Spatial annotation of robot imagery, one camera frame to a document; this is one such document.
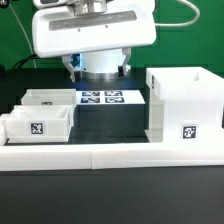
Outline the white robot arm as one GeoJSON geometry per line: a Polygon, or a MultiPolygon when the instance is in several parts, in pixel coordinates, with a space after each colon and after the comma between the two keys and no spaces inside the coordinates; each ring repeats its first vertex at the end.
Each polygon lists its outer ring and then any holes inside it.
{"type": "Polygon", "coordinates": [[[35,53],[62,58],[70,73],[127,73],[131,49],[156,40],[155,0],[33,0],[35,53]]]}

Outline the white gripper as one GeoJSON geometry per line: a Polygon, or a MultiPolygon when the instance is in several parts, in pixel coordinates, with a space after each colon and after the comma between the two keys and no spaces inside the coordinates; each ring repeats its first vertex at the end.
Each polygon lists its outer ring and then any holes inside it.
{"type": "Polygon", "coordinates": [[[131,58],[128,47],[156,40],[155,0],[111,0],[105,12],[83,15],[70,0],[51,4],[34,0],[34,4],[38,8],[32,20],[34,51],[42,58],[63,56],[72,82],[80,69],[72,65],[70,54],[121,49],[118,72],[126,75],[131,58]]]}

